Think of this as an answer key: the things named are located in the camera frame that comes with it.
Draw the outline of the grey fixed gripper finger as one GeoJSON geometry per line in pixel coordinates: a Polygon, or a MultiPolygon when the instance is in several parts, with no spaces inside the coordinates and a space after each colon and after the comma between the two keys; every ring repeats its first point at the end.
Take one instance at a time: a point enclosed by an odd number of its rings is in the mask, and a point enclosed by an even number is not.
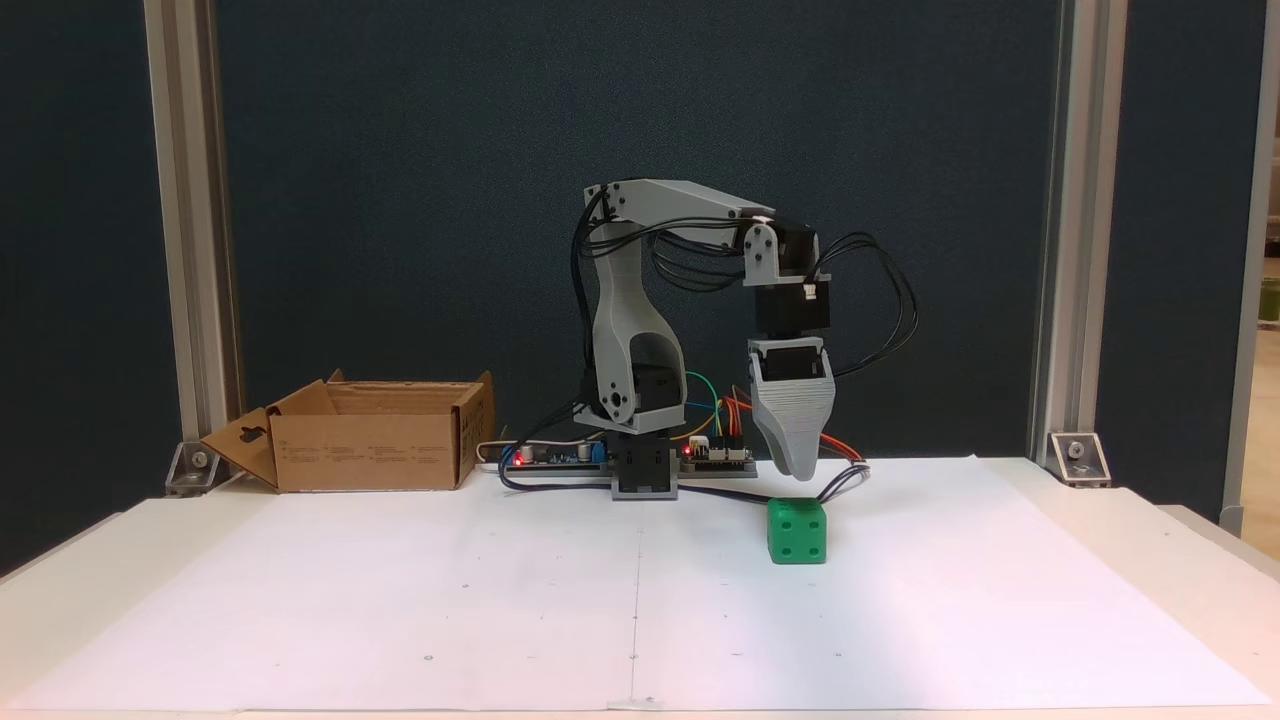
{"type": "Polygon", "coordinates": [[[833,380],[760,380],[751,384],[753,416],[774,465],[792,478],[813,478],[820,436],[832,414],[833,380]]]}

